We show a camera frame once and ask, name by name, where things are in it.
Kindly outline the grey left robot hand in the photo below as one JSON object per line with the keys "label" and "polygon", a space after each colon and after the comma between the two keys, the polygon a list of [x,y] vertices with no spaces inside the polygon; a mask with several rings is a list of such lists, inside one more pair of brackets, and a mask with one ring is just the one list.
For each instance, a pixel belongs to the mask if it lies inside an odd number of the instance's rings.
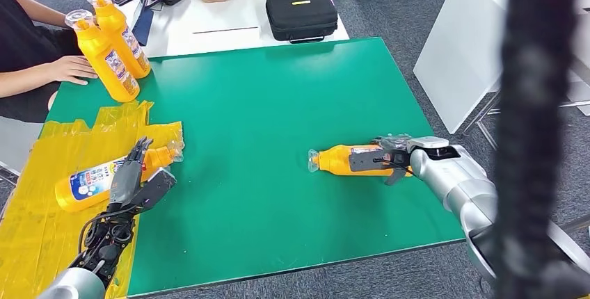
{"label": "grey left robot hand", "polygon": [[139,139],[116,170],[109,191],[107,212],[119,211],[131,201],[141,182],[145,153],[152,142],[153,140],[147,136]]}

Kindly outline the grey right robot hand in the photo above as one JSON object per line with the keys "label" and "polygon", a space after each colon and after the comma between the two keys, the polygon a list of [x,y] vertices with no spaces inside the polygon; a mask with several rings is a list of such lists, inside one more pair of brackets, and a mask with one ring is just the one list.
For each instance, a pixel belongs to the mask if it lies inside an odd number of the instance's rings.
{"label": "grey right robot hand", "polygon": [[377,136],[371,140],[372,145],[377,145],[383,150],[381,157],[374,158],[373,162],[380,163],[382,168],[392,168],[392,174],[385,180],[385,184],[392,186],[406,176],[413,176],[410,166],[410,155],[407,150],[407,141],[410,136],[401,134],[393,136]]}

